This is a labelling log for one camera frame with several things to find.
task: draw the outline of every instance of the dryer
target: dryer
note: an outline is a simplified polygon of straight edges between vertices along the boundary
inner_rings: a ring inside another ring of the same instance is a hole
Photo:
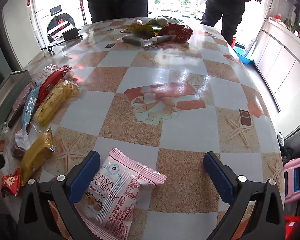
[[[48,46],[52,38],[73,27],[84,25],[80,0],[30,0],[39,30],[39,44]]]

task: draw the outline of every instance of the gold snack wrapper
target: gold snack wrapper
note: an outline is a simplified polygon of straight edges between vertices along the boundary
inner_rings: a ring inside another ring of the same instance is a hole
[[[21,161],[21,185],[24,186],[31,175],[41,167],[46,160],[52,157],[55,152],[53,148],[53,138],[51,128],[30,146]]]
[[[33,120],[42,126],[49,124],[66,100],[78,91],[79,86],[75,82],[61,79],[41,103]]]

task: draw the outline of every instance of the black pants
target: black pants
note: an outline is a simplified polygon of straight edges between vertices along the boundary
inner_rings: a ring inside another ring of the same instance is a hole
[[[88,0],[91,21],[148,17],[148,0]]]
[[[242,21],[244,6],[244,2],[235,0],[207,0],[201,24],[213,27],[222,17],[221,35],[231,45]]]

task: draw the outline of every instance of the checkered tablecloth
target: checkered tablecloth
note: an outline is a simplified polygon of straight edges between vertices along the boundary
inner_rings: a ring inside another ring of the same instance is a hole
[[[144,50],[120,41],[125,35],[120,31],[132,21],[86,25],[83,39],[29,63],[32,75],[48,64],[70,65],[88,90],[53,120],[56,153],[34,177],[49,181],[90,150],[104,160],[113,147],[165,174],[163,187],[141,192],[130,240],[205,239],[212,232],[229,206],[203,170],[207,151],[251,181],[275,179],[284,200],[281,154],[268,111],[218,31],[190,25],[188,42]],[[239,109],[249,111],[251,126],[241,123]],[[18,211],[17,204],[10,205]]]

